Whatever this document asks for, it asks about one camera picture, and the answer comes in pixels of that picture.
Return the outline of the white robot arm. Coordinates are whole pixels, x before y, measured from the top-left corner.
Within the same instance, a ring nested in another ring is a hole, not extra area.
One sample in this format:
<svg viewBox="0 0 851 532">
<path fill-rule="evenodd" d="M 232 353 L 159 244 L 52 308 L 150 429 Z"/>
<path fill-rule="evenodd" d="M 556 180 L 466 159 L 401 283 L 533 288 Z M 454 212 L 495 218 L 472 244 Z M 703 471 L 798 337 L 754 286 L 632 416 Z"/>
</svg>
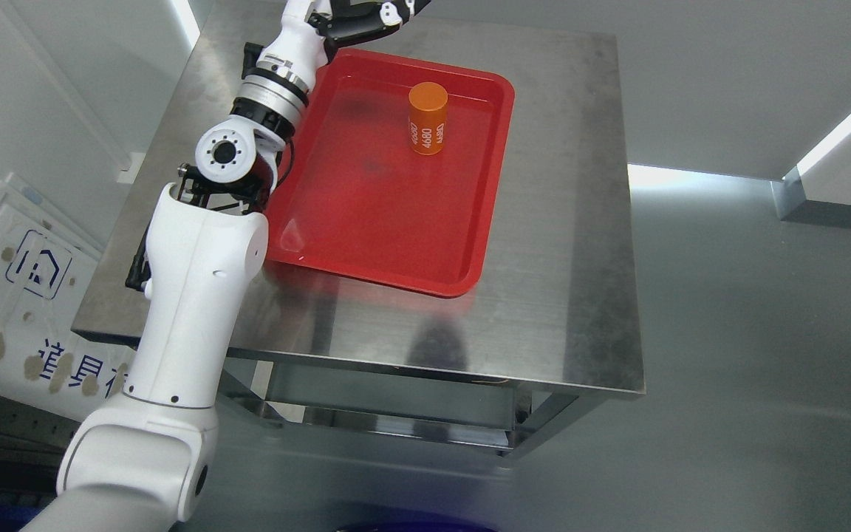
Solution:
<svg viewBox="0 0 851 532">
<path fill-rule="evenodd" d="M 27 531 L 168 531 L 188 521 L 215 457 L 217 385 L 269 242 L 264 214 L 180 202 L 167 184 L 146 234 L 151 302 L 128 380 L 62 458 L 57 498 Z"/>
</svg>

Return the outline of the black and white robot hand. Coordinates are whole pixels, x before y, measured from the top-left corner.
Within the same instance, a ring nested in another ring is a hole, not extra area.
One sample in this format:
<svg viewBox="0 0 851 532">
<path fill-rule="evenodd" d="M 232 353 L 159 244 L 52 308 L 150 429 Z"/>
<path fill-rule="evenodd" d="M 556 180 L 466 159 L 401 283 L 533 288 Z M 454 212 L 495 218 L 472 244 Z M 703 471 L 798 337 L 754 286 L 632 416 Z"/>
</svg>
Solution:
<svg viewBox="0 0 851 532">
<path fill-rule="evenodd" d="M 409 23 L 429 1 L 287 1 L 281 31 L 259 54 L 263 69 L 277 65 L 307 80 L 338 50 L 385 38 Z"/>
</svg>

